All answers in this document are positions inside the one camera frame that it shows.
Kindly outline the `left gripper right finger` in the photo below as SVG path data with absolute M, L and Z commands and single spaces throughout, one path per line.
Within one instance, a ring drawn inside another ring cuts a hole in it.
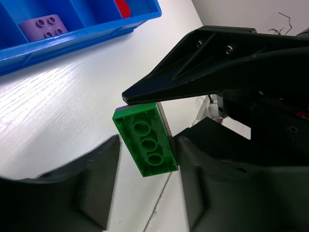
M 190 231 L 308 231 L 308 167 L 221 161 L 186 137 L 178 148 Z

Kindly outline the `red flower lego brick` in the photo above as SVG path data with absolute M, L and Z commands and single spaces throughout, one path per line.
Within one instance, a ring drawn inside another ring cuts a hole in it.
M 125 0 L 115 0 L 115 3 L 122 18 L 129 18 L 131 16 L 131 9 Z

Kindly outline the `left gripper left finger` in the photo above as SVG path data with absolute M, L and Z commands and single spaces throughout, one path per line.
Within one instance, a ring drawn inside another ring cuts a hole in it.
M 36 178 L 0 179 L 3 232 L 102 232 L 108 228 L 120 156 L 113 135 Z

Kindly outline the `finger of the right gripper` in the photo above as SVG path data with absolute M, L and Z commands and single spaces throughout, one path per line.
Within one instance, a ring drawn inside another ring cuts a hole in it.
M 229 89 L 309 93 L 309 38 L 253 28 L 203 26 L 185 35 L 122 94 L 129 104 L 163 102 Z
M 209 117 L 173 137 L 177 150 L 180 149 L 180 137 L 189 139 L 201 151 L 218 160 L 249 160 L 251 156 L 248 139 Z

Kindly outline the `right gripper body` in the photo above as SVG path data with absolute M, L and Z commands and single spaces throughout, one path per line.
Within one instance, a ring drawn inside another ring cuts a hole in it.
M 228 89 L 217 94 L 219 113 L 251 129 L 263 153 L 261 166 L 309 164 L 309 96 L 287 92 Z

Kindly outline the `purple rounded lego brick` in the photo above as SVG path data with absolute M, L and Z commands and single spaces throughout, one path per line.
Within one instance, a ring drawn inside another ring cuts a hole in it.
M 67 33 L 62 20 L 56 14 L 29 19 L 19 24 L 29 42 Z

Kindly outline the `green butterfly printed lego brick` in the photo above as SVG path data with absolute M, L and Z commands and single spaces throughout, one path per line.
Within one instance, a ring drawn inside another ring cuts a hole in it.
M 143 177 L 178 170 L 172 133 L 161 103 L 118 107 L 112 120 Z

